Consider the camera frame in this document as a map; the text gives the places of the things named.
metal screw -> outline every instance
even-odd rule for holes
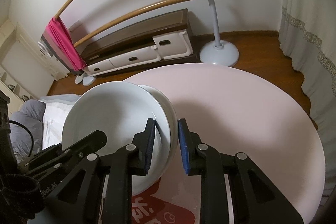
[[[246,160],[247,159],[247,155],[243,152],[239,152],[237,154],[237,158],[240,159],[240,160]]]
[[[128,151],[133,151],[133,150],[135,150],[137,147],[135,146],[135,144],[128,144],[128,145],[126,145],[126,150],[128,150]]]
[[[208,149],[208,146],[205,144],[205,143],[200,143],[198,145],[198,149],[199,150],[207,150]]]
[[[97,154],[95,154],[95,153],[87,155],[87,160],[89,160],[89,161],[95,160],[96,158],[97,158]]]

white curtain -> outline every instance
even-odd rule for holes
[[[302,90],[318,125],[326,163],[323,204],[336,184],[336,0],[283,0],[279,40],[304,75]]]

red sticker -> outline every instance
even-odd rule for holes
[[[132,223],[194,224],[195,216],[191,211],[151,196],[159,189],[159,182],[132,197]]]

white plate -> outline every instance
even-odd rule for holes
[[[168,168],[170,162],[172,161],[172,159],[174,158],[175,155],[175,151],[177,148],[177,142],[179,140],[179,127],[177,124],[177,116],[175,113],[175,109],[172,105],[172,103],[169,101],[169,99],[159,90],[151,87],[151,86],[147,86],[147,85],[139,85],[140,87],[142,87],[143,89],[147,90],[150,94],[152,94],[155,99],[160,103],[160,105],[162,106],[167,119],[168,119],[168,123],[169,123],[169,129],[170,129],[170,138],[171,138],[171,142],[170,142],[170,152],[169,152],[169,156],[168,156],[168,162],[166,164],[166,168],[165,170]]]
[[[108,82],[93,87],[73,105],[63,127],[62,149],[95,130],[105,132],[107,144],[99,156],[114,153],[145,129],[147,119],[158,124],[148,175],[132,177],[132,195],[149,188],[163,174],[170,151],[169,123],[159,102],[145,89],[128,82]]]

black cable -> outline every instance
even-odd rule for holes
[[[9,123],[16,124],[17,126],[22,127],[30,135],[30,137],[31,137],[31,149],[30,149],[30,152],[29,152],[29,155],[28,155],[28,157],[30,157],[32,155],[33,147],[34,147],[34,137],[33,137],[32,133],[29,131],[28,128],[26,128],[23,124],[21,124],[17,121],[9,120]]]

